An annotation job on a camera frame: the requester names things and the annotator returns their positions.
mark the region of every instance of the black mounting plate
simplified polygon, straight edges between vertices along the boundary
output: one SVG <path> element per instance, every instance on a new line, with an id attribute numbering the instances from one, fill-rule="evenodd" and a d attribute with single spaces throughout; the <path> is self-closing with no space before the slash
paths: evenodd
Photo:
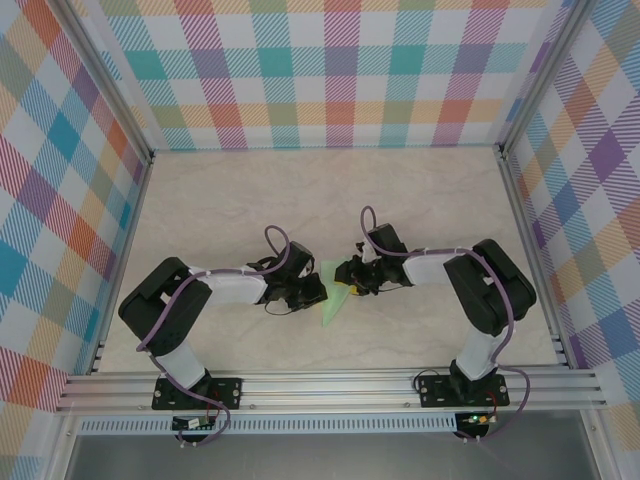
<path id="1" fill-rule="evenodd" d="M 509 405 L 509 392 L 502 375 L 493 375 L 488 380 L 483 391 L 461 402 L 458 395 L 451 387 L 449 375 L 421 375 L 416 379 L 415 386 L 420 392 L 420 405 L 423 408 L 433 407 L 493 407 L 493 399 L 486 392 L 491 392 L 496 397 L 498 407 Z"/>
<path id="2" fill-rule="evenodd" d="M 212 395 L 211 399 L 222 403 L 229 410 L 240 408 L 240 398 L 242 397 L 241 378 L 212 378 L 208 389 Z M 166 378 L 158 378 L 151 402 L 153 410 L 206 410 L 207 402 L 196 400 L 185 395 L 174 387 Z"/>

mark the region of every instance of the white work surface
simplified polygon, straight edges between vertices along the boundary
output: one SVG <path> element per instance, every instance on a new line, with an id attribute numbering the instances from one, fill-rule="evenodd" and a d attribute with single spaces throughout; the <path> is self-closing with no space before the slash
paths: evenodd
<path id="1" fill-rule="evenodd" d="M 176 153 L 156 159 L 118 305 L 166 257 L 219 268 L 271 255 L 263 238 L 271 223 L 316 265 L 350 256 L 368 204 L 410 250 L 493 238 L 531 279 L 490 148 Z M 274 241 L 282 245 L 277 232 Z M 350 296 L 324 328 L 319 305 L 288 316 L 262 305 L 211 307 L 188 339 L 213 370 L 445 366 L 469 328 L 453 288 L 435 285 Z M 100 370 L 155 370 L 137 344 L 115 315 Z M 556 363 L 539 304 L 500 360 Z"/>

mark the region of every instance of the aluminum rail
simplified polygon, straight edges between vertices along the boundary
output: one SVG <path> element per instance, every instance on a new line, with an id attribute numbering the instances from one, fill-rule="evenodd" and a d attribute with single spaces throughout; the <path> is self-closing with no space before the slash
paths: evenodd
<path id="1" fill-rule="evenodd" d="M 598 380 L 591 370 L 571 370 L 562 366 L 521 368 L 527 372 L 532 384 L 527 410 L 584 410 L 606 406 Z M 441 374 L 447 373 L 445 368 L 435 370 Z M 211 375 L 243 379 L 239 410 L 243 414 L 474 410 L 467 407 L 421 409 L 418 394 L 413 391 L 411 383 L 419 371 L 212 372 Z M 511 405 L 501 410 L 515 410 L 522 401 L 525 382 L 518 374 L 503 374 Z M 58 404 L 58 412 L 62 415 L 171 413 L 154 411 L 150 407 L 157 378 L 156 373 L 98 373 L 69 377 Z"/>

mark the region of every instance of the purple cable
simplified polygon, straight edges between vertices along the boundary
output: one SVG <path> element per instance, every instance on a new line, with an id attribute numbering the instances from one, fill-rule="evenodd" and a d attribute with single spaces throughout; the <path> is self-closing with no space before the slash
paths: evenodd
<path id="1" fill-rule="evenodd" d="M 470 250 L 468 248 L 460 248 L 460 247 L 458 247 L 458 248 L 441 248 L 441 249 L 434 249 L 434 250 L 426 250 L 425 249 L 425 250 L 418 250 L 416 252 L 408 252 L 408 253 L 391 252 L 389 250 L 385 250 L 384 248 L 381 248 L 378 245 L 376 245 L 373 242 L 373 240 L 371 239 L 371 237 L 369 236 L 369 232 L 368 232 L 367 227 L 365 226 L 365 223 L 364 223 L 364 216 L 365 216 L 366 212 L 370 212 L 371 213 L 371 217 L 373 219 L 373 228 L 375 228 L 377 226 L 376 212 L 375 212 L 375 210 L 373 210 L 373 207 L 371 207 L 370 205 L 367 205 L 360 212 L 360 227 L 362 228 L 362 233 L 364 233 L 364 237 L 367 239 L 367 242 L 369 242 L 369 244 L 375 250 L 377 250 L 378 252 L 380 252 L 380 253 L 382 253 L 384 255 L 388 255 L 390 257 L 418 257 L 418 256 L 421 256 L 421 255 L 442 255 L 442 254 L 454 254 L 455 255 L 455 254 L 458 254 L 458 253 L 464 253 L 466 255 L 469 255 L 474 260 L 476 260 L 480 265 L 482 265 L 482 267 L 486 270 L 486 272 L 489 274 L 489 276 L 493 280 L 493 283 L 496 286 L 496 288 L 498 289 L 498 293 L 500 293 L 500 297 L 502 298 L 502 301 L 504 302 L 505 310 L 507 311 L 507 322 L 508 322 L 508 325 L 507 325 L 507 334 L 505 335 L 504 340 L 500 343 L 500 345 L 498 345 L 498 348 L 496 348 L 495 352 L 493 352 L 493 355 L 491 355 L 491 359 L 490 360 L 491 360 L 492 363 L 495 363 L 498 366 L 498 368 L 500 368 L 502 370 L 506 370 L 506 371 L 509 371 L 509 372 L 514 372 L 514 373 L 518 373 L 518 374 L 522 375 L 522 377 L 524 378 L 525 384 L 526 384 L 524 397 L 522 399 L 522 402 L 518 406 L 518 409 L 516 410 L 516 412 L 513 415 L 513 417 L 511 417 L 511 420 L 509 420 L 509 422 L 506 425 L 504 425 L 502 428 L 500 428 L 499 430 L 496 430 L 496 431 L 486 435 L 485 438 L 495 436 L 499 432 L 502 432 L 509 425 L 511 425 L 513 423 L 513 421 L 524 410 L 524 407 L 527 404 L 527 401 L 529 400 L 529 394 L 531 393 L 531 379 L 526 374 L 526 372 L 524 372 L 523 370 L 520 370 L 519 368 L 515 368 L 515 367 L 505 367 L 504 365 L 498 364 L 498 361 L 497 361 L 498 355 L 500 355 L 500 353 L 502 352 L 502 350 L 504 350 L 504 348 L 507 346 L 509 341 L 511 341 L 511 337 L 513 336 L 513 330 L 515 329 L 515 323 L 516 323 L 515 319 L 513 317 L 513 307 L 511 306 L 511 301 L 509 300 L 509 295 L 507 294 L 507 291 L 505 290 L 504 285 L 500 281 L 500 278 L 498 278 L 498 275 L 496 274 L 496 272 L 494 272 L 493 268 L 491 268 L 491 266 L 487 263 L 487 261 L 483 257 L 481 257 L 476 252 L 474 252 L 473 250 Z"/>
<path id="2" fill-rule="evenodd" d="M 268 275 L 270 273 L 273 273 L 276 270 L 278 270 L 280 267 L 282 267 L 285 264 L 285 262 L 287 261 L 287 259 L 289 258 L 289 252 L 291 251 L 291 242 L 289 241 L 289 237 L 287 236 L 287 233 L 282 228 L 278 227 L 277 225 L 269 225 L 269 226 L 267 226 L 264 229 L 264 236 L 267 239 L 267 243 L 269 244 L 269 246 L 271 247 L 271 249 L 274 252 L 278 253 L 277 250 L 275 249 L 274 245 L 273 245 L 273 242 L 271 241 L 271 238 L 269 238 L 269 231 L 270 230 L 278 231 L 282 235 L 282 237 L 284 238 L 284 241 L 285 241 L 284 255 L 282 257 L 282 260 L 280 260 L 277 265 L 274 265 L 271 268 L 267 268 L 265 270 L 260 270 L 260 271 L 257 271 L 257 272 L 255 272 L 255 271 L 245 271 L 245 270 L 240 270 L 240 269 L 237 269 L 237 268 L 218 268 L 218 269 L 215 269 L 215 270 L 205 270 L 203 272 L 194 273 L 190 277 L 186 278 L 180 284 L 180 286 L 176 289 L 174 294 L 171 295 L 171 298 L 169 299 L 169 302 L 167 302 L 167 305 L 164 307 L 164 310 L 162 310 L 162 313 L 158 317 L 158 320 L 156 320 L 156 323 L 153 326 L 153 328 L 151 330 L 149 330 L 149 333 L 147 334 L 147 336 L 144 337 L 144 339 L 140 342 L 140 345 L 138 345 L 136 347 L 136 351 L 137 352 L 143 352 L 143 351 L 147 352 L 149 354 L 149 358 L 151 359 L 153 364 L 164 375 L 166 375 L 167 380 L 169 380 L 169 382 L 171 382 L 171 384 L 174 387 L 176 387 L 178 390 L 180 390 L 182 393 L 184 393 L 185 395 L 189 395 L 190 397 L 193 397 L 196 400 L 200 400 L 202 402 L 206 402 L 206 403 L 208 403 L 208 404 L 210 404 L 210 405 L 212 405 L 212 406 L 214 406 L 216 408 L 219 408 L 220 410 L 223 410 L 225 412 L 227 418 L 226 418 L 222 428 L 220 430 L 218 430 L 216 433 L 213 433 L 213 434 L 209 435 L 207 438 L 205 438 L 204 440 L 202 440 L 201 442 L 199 442 L 198 444 L 196 444 L 194 446 L 206 445 L 207 443 L 212 442 L 213 440 L 218 438 L 220 435 L 222 435 L 222 432 L 224 432 L 227 428 L 229 428 L 229 425 L 231 424 L 231 412 L 229 412 L 229 409 L 227 407 L 225 407 L 224 404 L 222 404 L 222 403 L 220 403 L 220 402 L 218 402 L 216 400 L 213 400 L 211 398 L 203 397 L 202 395 L 198 395 L 197 393 L 191 392 L 189 389 L 187 389 L 187 388 L 183 387 L 182 385 L 180 385 L 175 378 L 173 378 L 171 375 L 169 375 L 169 373 L 167 373 L 167 371 L 164 369 L 164 367 L 162 365 L 160 365 L 160 363 L 155 359 L 155 357 L 153 355 L 151 355 L 151 352 L 149 352 L 149 350 L 147 349 L 147 345 L 149 344 L 149 342 L 151 340 L 153 340 L 153 337 L 156 335 L 156 333 L 158 333 L 158 330 L 160 330 L 160 327 L 162 327 L 162 324 L 167 319 L 167 315 L 169 315 L 169 312 L 171 311 L 171 308 L 173 308 L 173 305 L 176 303 L 176 300 L 178 299 L 180 294 L 194 280 L 197 280 L 198 278 L 205 277 L 205 276 L 208 276 L 208 275 L 218 274 L 218 273 L 236 273 L 236 274 L 246 275 L 246 276 L 250 276 L 250 277 L 258 277 L 258 276 L 263 276 L 263 275 Z M 184 441 L 183 438 L 182 438 L 182 431 L 178 432 L 178 438 L 181 441 Z"/>

